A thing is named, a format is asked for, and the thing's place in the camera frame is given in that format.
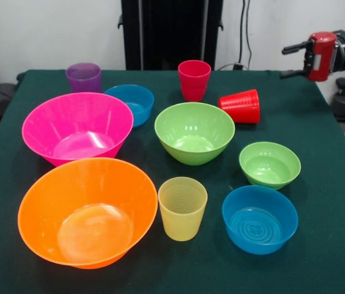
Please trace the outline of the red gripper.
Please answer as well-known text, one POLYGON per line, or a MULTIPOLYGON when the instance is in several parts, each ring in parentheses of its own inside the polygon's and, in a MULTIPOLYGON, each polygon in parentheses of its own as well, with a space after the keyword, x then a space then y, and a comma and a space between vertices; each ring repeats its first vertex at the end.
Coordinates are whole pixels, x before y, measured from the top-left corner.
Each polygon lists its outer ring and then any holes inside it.
POLYGON ((333 32, 315 32, 310 35, 309 40, 284 47, 283 55, 289 55, 300 50, 306 50, 308 58, 305 59, 307 69, 285 70, 280 72, 280 78, 308 77, 311 81, 325 81, 330 75, 333 52, 335 51, 337 36, 333 32))

